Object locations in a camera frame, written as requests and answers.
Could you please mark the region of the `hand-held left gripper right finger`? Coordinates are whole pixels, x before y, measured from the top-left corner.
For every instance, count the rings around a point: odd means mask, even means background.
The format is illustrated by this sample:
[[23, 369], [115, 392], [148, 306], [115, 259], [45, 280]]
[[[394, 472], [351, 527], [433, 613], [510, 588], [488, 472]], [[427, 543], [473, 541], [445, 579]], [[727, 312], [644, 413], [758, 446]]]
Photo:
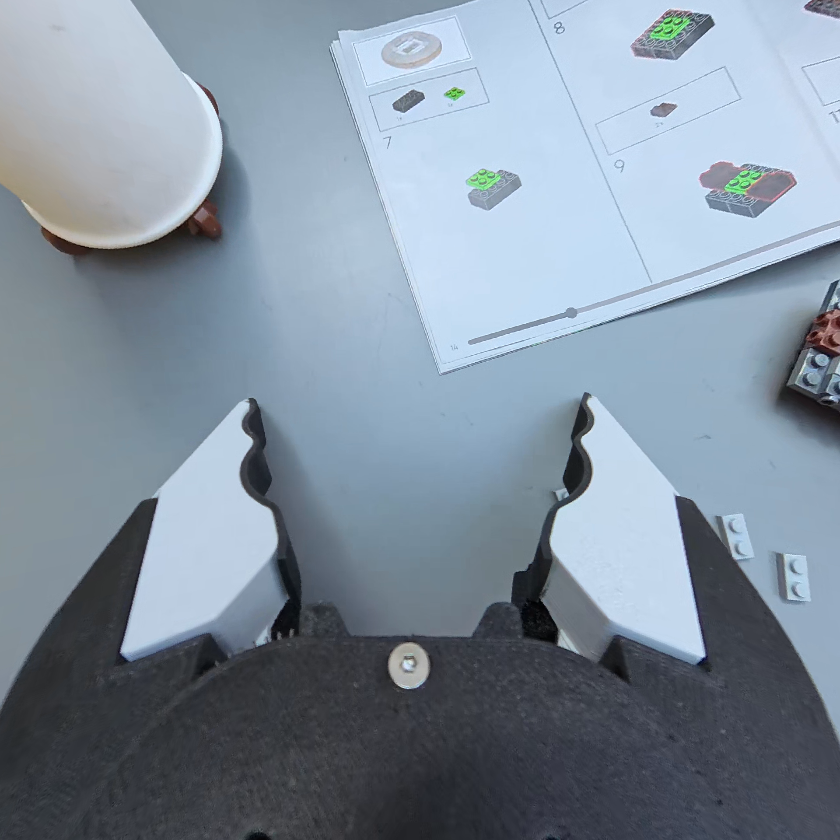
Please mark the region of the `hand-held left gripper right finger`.
[[581, 399], [563, 484], [511, 599], [539, 605], [564, 645], [600, 660], [616, 636], [696, 665], [707, 655], [676, 490], [593, 395]]

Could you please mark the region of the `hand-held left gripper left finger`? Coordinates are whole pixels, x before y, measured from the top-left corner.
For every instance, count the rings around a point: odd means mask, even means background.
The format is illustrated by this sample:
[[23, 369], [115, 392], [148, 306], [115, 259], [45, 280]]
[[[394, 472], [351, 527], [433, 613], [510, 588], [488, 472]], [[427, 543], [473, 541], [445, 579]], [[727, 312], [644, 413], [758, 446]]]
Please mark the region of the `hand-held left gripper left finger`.
[[121, 656], [203, 634], [232, 655], [287, 635], [301, 599], [254, 399], [238, 403], [156, 494]]

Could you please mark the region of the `grey and brown brick assembly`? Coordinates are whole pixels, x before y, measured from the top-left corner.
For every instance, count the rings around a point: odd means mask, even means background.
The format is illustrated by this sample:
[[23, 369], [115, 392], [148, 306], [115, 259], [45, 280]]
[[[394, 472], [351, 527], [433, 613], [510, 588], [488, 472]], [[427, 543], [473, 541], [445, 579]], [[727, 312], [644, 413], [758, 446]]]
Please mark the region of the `grey and brown brick assembly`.
[[829, 287], [786, 385], [839, 412], [839, 280]]

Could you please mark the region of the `white instruction booklet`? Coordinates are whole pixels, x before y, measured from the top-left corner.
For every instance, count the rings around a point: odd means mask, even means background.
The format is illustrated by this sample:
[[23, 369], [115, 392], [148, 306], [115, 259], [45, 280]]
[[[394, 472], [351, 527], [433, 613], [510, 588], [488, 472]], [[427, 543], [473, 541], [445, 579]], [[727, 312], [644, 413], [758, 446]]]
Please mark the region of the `white instruction booklet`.
[[331, 52], [442, 373], [838, 240], [838, 2], [471, 2]]

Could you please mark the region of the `white paper cup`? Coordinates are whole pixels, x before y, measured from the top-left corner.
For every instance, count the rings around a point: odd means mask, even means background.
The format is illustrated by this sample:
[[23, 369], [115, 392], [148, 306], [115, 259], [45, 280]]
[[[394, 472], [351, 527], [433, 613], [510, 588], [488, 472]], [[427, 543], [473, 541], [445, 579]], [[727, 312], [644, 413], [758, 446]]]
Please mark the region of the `white paper cup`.
[[128, 1], [1, 3], [1, 180], [93, 249], [168, 235], [218, 175], [214, 107]]

